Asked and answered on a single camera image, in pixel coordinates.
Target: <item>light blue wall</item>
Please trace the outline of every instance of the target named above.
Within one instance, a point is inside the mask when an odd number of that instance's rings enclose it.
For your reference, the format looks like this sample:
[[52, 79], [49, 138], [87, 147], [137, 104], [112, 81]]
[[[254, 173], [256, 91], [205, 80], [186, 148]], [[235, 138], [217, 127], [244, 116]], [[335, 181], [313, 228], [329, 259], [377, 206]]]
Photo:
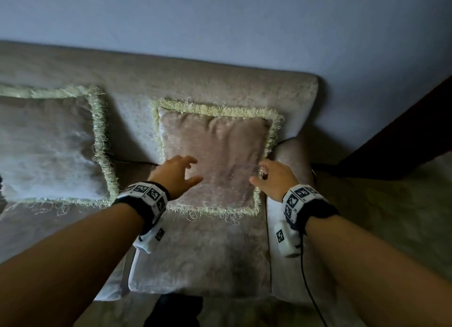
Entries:
[[0, 0], [0, 16], [4, 40], [314, 73], [315, 126], [351, 151], [452, 74], [452, 0]]

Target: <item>person's leg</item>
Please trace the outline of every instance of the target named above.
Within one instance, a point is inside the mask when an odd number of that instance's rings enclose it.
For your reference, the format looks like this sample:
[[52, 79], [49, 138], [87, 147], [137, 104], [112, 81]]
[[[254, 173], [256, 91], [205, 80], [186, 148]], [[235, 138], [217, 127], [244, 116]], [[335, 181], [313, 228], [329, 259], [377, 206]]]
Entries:
[[143, 327], [166, 326], [169, 323], [173, 323], [173, 326], [199, 327], [196, 316], [201, 310], [201, 296], [174, 293], [161, 295]]

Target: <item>black cable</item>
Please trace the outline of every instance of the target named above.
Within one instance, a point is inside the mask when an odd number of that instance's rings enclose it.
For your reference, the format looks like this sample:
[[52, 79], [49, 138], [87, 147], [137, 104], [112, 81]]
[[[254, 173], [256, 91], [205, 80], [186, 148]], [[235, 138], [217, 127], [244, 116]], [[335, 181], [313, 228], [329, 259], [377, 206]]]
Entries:
[[311, 298], [312, 304], [314, 305], [314, 308], [315, 308], [315, 310], [317, 311], [317, 314], [319, 314], [320, 319], [321, 319], [322, 322], [323, 322], [323, 325], [324, 325], [325, 327], [328, 327], [328, 325], [326, 324], [325, 319], [324, 319], [323, 316], [322, 316], [322, 313], [320, 312], [319, 307], [317, 306], [317, 304], [316, 304], [315, 301], [314, 301], [314, 298], [313, 298], [313, 296], [312, 296], [312, 294], [311, 294], [311, 291], [309, 290], [308, 283], [306, 282], [305, 269], [304, 269], [304, 267], [303, 267], [303, 254], [304, 254], [304, 248], [305, 248], [304, 245], [303, 245], [303, 238], [304, 238], [304, 235], [303, 235], [302, 233], [301, 233], [301, 235], [302, 235], [302, 254], [301, 254], [300, 258], [302, 259], [302, 274], [303, 274], [303, 280], [304, 280], [304, 282], [305, 282], [306, 290], [308, 291], [308, 294], [309, 294], [309, 297]]

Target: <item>fringed trim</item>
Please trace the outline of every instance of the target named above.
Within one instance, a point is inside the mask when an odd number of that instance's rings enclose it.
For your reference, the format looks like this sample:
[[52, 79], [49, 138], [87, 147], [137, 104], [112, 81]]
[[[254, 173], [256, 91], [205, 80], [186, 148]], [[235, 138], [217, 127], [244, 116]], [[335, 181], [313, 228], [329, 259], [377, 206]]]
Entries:
[[77, 204], [80, 206], [105, 207], [110, 205], [119, 194], [119, 184], [114, 174], [113, 166], [107, 157], [105, 150], [107, 149], [106, 129], [107, 123], [105, 118], [105, 102], [99, 98], [104, 92], [95, 86], [68, 86], [61, 89], [37, 89], [22, 86], [8, 86], [0, 84], [0, 96], [17, 97], [17, 98], [71, 98], [85, 96], [91, 106], [93, 116], [93, 132], [94, 132], [94, 157], [93, 160], [99, 163], [102, 173], [107, 181], [107, 188], [110, 193], [108, 198], [92, 200], [83, 198], [26, 198], [15, 200], [17, 204], [25, 204], [32, 208], [36, 204], [51, 203], [59, 206], [61, 211], [65, 211], [67, 206]]
[[[164, 144], [160, 137], [160, 116], [159, 107], [175, 110], [179, 113], [195, 113], [207, 116], [224, 116], [232, 118], [263, 118], [265, 120], [272, 121], [272, 124], [268, 130], [268, 137], [265, 143], [265, 150], [263, 152], [261, 160], [267, 157], [271, 152], [272, 148], [276, 145], [277, 131], [281, 128], [281, 123], [284, 117], [272, 108], [256, 108], [256, 107], [229, 107], [228, 105], [222, 103], [221, 105], [206, 105], [206, 104], [196, 104], [190, 101], [177, 101], [175, 99], [160, 98], [158, 101], [152, 103], [151, 108], [153, 109], [153, 117], [155, 123], [156, 137], [155, 141], [157, 143], [160, 155], [161, 163], [165, 161], [165, 155], [163, 152]], [[169, 210], [180, 213], [182, 215], [187, 215], [192, 219], [197, 219], [201, 215], [209, 216], [219, 216], [221, 218], [231, 217], [239, 218], [243, 215], [257, 216], [261, 211], [261, 199], [260, 199], [260, 189], [255, 188], [253, 192], [254, 207], [237, 208], [237, 209], [221, 209], [221, 208], [197, 208], [193, 209], [189, 206], [181, 207], [171, 207]]]

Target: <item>hand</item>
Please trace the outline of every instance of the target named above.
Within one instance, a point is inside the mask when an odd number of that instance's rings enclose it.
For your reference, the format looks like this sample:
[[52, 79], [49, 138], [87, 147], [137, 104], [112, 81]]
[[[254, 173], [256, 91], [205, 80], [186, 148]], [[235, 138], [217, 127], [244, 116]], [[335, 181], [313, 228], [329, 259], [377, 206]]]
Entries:
[[190, 169], [191, 164], [196, 164], [198, 160], [191, 156], [181, 157], [176, 155], [164, 162], [162, 165], [152, 171], [148, 181], [156, 182], [165, 187], [170, 193], [169, 200], [177, 199], [182, 196], [189, 188], [199, 184], [202, 176], [193, 176], [185, 179], [185, 169]]
[[268, 179], [262, 180], [252, 176], [250, 177], [251, 184], [261, 189], [269, 198], [282, 202], [289, 189], [298, 184], [292, 170], [287, 165], [270, 159], [264, 159], [259, 165], [267, 169]]

